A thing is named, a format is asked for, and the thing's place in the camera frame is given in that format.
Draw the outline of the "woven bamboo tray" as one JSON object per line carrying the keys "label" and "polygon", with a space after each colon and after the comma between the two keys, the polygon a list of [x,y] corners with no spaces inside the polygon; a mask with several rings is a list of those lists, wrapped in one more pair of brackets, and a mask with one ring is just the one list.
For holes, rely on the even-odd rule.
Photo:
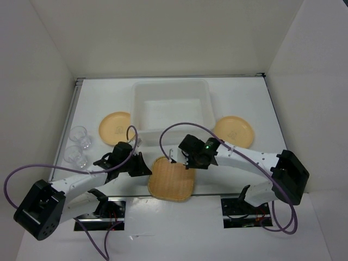
{"label": "woven bamboo tray", "polygon": [[148,192],[164,201],[184,202],[193,194],[195,169],[186,169],[180,163],[170,163],[165,157],[157,158],[148,180]]}

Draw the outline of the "yellow bear plate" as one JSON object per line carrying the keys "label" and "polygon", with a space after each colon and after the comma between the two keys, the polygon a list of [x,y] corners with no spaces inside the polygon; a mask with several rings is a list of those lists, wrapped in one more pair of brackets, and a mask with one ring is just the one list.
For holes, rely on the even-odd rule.
{"label": "yellow bear plate", "polygon": [[225,116],[216,122],[214,134],[223,141],[249,148],[254,141],[254,130],[243,118]]}
{"label": "yellow bear plate", "polygon": [[128,141],[126,130],[131,124],[131,115],[128,112],[117,111],[107,115],[100,123],[98,133],[101,140],[114,146],[118,142]]}

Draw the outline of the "clear plastic cup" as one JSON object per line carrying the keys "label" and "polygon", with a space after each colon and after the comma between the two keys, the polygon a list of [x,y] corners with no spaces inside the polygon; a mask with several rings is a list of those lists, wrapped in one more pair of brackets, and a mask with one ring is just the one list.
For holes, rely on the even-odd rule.
{"label": "clear plastic cup", "polygon": [[64,160],[78,169],[85,168],[88,163],[86,155],[79,146],[68,147],[64,152]]}
{"label": "clear plastic cup", "polygon": [[69,139],[78,144],[83,150],[86,150],[91,146],[91,139],[86,128],[83,126],[75,126],[71,128]]}

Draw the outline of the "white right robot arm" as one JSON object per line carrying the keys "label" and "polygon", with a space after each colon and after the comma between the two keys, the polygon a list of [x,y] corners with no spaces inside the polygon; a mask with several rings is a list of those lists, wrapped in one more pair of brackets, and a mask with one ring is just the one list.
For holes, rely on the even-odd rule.
{"label": "white right robot arm", "polygon": [[168,156],[157,158],[151,167],[146,165],[140,152],[122,165],[131,150],[130,144],[119,142],[112,152],[94,165],[108,170],[109,180],[122,172],[132,177],[152,175],[174,178],[177,189],[192,185],[196,171],[226,177],[227,170],[232,169],[233,172],[241,170],[265,178],[265,182],[247,185],[240,193],[238,207],[245,214],[275,200],[298,206],[309,178],[309,172],[288,150],[280,154],[257,152],[235,147],[215,136],[203,142],[188,134],[175,150],[171,150]]}

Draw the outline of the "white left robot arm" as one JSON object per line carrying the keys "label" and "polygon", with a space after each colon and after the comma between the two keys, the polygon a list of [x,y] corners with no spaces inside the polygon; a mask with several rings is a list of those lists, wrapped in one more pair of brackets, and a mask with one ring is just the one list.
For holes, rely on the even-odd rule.
{"label": "white left robot arm", "polygon": [[59,224],[84,214],[103,217],[110,206],[100,187],[118,178],[120,173],[131,177],[151,175],[142,153],[126,142],[119,142],[112,152],[93,163],[92,173],[76,174],[48,183],[33,184],[14,214],[19,223],[38,241],[48,238]]}

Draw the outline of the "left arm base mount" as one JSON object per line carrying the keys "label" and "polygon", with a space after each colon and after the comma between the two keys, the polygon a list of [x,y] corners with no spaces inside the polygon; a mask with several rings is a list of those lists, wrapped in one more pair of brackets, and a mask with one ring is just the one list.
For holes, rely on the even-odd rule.
{"label": "left arm base mount", "polygon": [[126,199],[112,197],[102,214],[86,213],[77,217],[88,231],[112,231],[125,229]]}

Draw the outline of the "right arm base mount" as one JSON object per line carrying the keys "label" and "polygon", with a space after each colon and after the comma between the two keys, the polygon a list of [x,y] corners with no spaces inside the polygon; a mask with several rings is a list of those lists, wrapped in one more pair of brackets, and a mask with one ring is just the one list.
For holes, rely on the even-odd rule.
{"label": "right arm base mount", "polygon": [[244,201],[239,201],[236,196],[223,196],[221,208],[224,228],[273,226],[268,203],[253,207]]}

